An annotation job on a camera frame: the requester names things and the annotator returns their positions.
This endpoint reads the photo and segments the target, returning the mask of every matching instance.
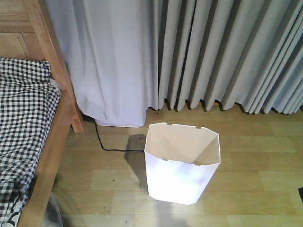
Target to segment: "gray curtain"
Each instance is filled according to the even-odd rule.
[[[290,114],[303,103],[303,1],[153,1],[164,100]]]
[[[303,0],[46,0],[77,103],[101,125],[139,127],[240,103],[286,114],[303,102]]]

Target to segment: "power cord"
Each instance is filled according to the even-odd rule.
[[[97,125],[96,122],[95,122],[95,127],[96,127],[96,133],[97,133],[97,136],[98,136],[99,143],[100,143],[100,145],[101,145],[101,147],[102,147],[103,150],[105,150],[105,151],[120,151],[120,152],[130,152],[130,151],[141,151],[141,152],[144,152],[144,150],[140,150],[140,149],[121,150],[121,149],[106,149],[106,148],[104,148],[104,146],[102,144],[102,141],[101,141],[101,138],[100,138],[100,135],[99,135],[98,125]]]

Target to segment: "wooden floor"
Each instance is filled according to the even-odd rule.
[[[222,163],[193,205],[148,196],[144,154],[103,151],[94,125],[70,131],[53,188],[64,227],[302,227],[303,112],[148,110],[144,127],[99,127],[106,148],[140,148],[155,122],[220,134]]]

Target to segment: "mattress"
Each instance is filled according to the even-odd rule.
[[[60,102],[47,61],[0,58],[0,226],[13,227],[28,199]]]

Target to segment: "plastic bin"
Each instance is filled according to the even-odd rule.
[[[148,193],[160,201],[196,203],[219,166],[219,134],[207,128],[151,124],[145,144]]]

